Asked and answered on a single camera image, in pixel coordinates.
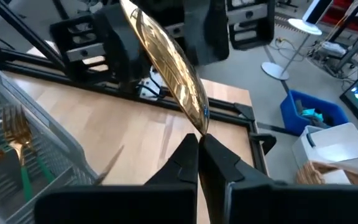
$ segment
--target green handle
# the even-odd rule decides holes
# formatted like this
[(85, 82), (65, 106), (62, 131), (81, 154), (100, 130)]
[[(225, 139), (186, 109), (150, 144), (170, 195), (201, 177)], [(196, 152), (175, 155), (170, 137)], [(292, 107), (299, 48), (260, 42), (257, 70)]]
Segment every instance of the green handle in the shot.
[(46, 176), (48, 183), (52, 183), (52, 181), (55, 180), (55, 177), (49, 171), (48, 167), (45, 165), (45, 163), (42, 161), (42, 159), (39, 156), (37, 156), (37, 162), (38, 162), (38, 165), (41, 167), (42, 172)]
[(26, 202), (28, 202), (32, 198), (32, 186), (29, 178), (29, 173), (27, 172), (27, 168), (25, 166), (21, 167), (21, 172), (24, 189), (24, 199)]

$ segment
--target white cardboard box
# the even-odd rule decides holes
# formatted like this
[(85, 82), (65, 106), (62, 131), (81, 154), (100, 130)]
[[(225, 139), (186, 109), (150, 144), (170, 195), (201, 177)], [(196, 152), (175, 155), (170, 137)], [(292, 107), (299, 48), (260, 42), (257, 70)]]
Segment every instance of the white cardboard box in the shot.
[(358, 171), (358, 130), (352, 123), (329, 129), (307, 126), (292, 151), (299, 169), (316, 161)]

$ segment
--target white box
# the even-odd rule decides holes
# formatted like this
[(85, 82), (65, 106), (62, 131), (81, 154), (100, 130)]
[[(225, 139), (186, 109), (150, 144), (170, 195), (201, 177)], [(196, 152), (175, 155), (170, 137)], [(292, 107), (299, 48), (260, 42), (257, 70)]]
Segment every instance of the white box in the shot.
[(335, 170), (323, 174), (325, 184), (352, 184), (344, 170)]
[(316, 161), (358, 171), (358, 130), (352, 123), (329, 129), (307, 126), (292, 151), (299, 169)]

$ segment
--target gold fork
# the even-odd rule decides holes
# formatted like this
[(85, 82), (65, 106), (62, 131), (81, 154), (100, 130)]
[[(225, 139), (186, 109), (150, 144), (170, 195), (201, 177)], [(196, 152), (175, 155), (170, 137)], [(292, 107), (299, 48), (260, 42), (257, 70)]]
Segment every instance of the gold fork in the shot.
[(4, 130), (5, 140), (9, 143), (17, 154), (19, 164), (21, 167), (21, 176), (24, 190), (24, 198), (28, 202), (32, 198), (32, 186), (29, 178), (29, 173), (24, 165), (24, 146), (25, 141), (23, 136), (27, 133), (23, 133), (20, 126), (17, 125), (15, 116), (16, 108), (14, 106), (5, 106), (2, 108), (2, 129)]
[(40, 166), (42, 172), (46, 176), (49, 183), (51, 183), (55, 178), (53, 174), (49, 171), (48, 167), (42, 161), (41, 157), (38, 156), (37, 151), (32, 147), (32, 133), (29, 125), (29, 121), (25, 117), (23, 107), (15, 107), (16, 109), (16, 121), (19, 129), (21, 130), (22, 135), (22, 144), (26, 145), (35, 155), (37, 163)]

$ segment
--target red shelf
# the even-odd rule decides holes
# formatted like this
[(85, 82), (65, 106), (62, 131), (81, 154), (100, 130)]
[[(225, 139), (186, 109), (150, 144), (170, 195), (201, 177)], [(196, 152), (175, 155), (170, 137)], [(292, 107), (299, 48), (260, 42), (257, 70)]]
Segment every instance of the red shelf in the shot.
[[(334, 5), (336, 7), (329, 8), (321, 20), (325, 23), (335, 26), (345, 15), (347, 8), (349, 8), (351, 4), (352, 1), (350, 0), (334, 0)], [(358, 17), (353, 18), (352, 22), (348, 25), (347, 28), (358, 31)]]

